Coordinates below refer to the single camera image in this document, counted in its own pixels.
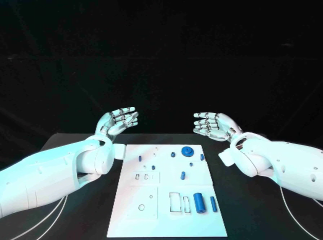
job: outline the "white robotic arm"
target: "white robotic arm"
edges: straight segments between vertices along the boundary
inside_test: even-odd
[[[236,165],[242,173],[268,177],[285,189],[323,201],[323,150],[284,141],[269,141],[244,132],[222,113],[195,113],[206,118],[193,122],[193,132],[216,141],[228,140],[229,148],[219,153],[226,166]]]
[[[55,202],[108,173],[125,156],[125,145],[112,141],[138,124],[134,110],[105,113],[86,140],[37,152],[0,171],[0,218]]]

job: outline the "circular hole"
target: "circular hole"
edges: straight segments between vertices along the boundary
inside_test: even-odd
[[[311,182],[314,182],[317,180],[317,177],[314,174],[310,175],[310,180],[311,180]]]

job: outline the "blue cylinder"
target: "blue cylinder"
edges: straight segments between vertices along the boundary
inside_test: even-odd
[[[199,192],[193,194],[193,201],[195,201],[196,212],[199,214],[203,214],[206,212],[206,208],[203,203],[203,195]]]
[[[186,157],[192,157],[195,155],[195,150],[189,146],[184,146],[182,148],[182,154]]]
[[[212,204],[213,212],[216,212],[218,211],[218,207],[216,207],[216,201],[215,201],[215,197],[213,196],[210,197],[210,204]]]

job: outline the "black table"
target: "black table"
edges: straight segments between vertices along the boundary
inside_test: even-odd
[[[58,133],[49,138],[42,151],[75,143],[89,135]],[[235,165],[231,167],[223,165],[218,153],[228,148],[228,142],[218,142],[197,134],[120,134],[114,143],[202,145],[228,239],[313,239],[287,212],[280,186],[272,180],[261,176],[251,178],[242,174]],[[122,161],[114,160],[108,174],[69,194],[62,214],[42,240],[107,238],[121,167]],[[284,196],[300,224],[323,240],[321,207],[310,198],[287,189],[284,189]],[[58,201],[1,218],[0,239],[9,240],[34,226],[56,204]],[[59,210],[60,206],[46,221],[19,238],[20,240],[34,240],[43,234],[56,219]]]

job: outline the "white peg board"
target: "white peg board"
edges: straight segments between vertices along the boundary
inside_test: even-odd
[[[186,146],[193,149],[192,157],[182,155]],[[200,160],[200,154],[200,145],[127,145],[108,238],[228,236],[206,156]],[[179,204],[177,195],[171,194],[173,208],[170,193],[179,193],[180,200]],[[202,193],[205,213],[196,213],[195,193]],[[183,197],[187,197],[189,204],[184,204]],[[218,212],[212,210],[210,197]],[[180,212],[170,212],[179,207]]]

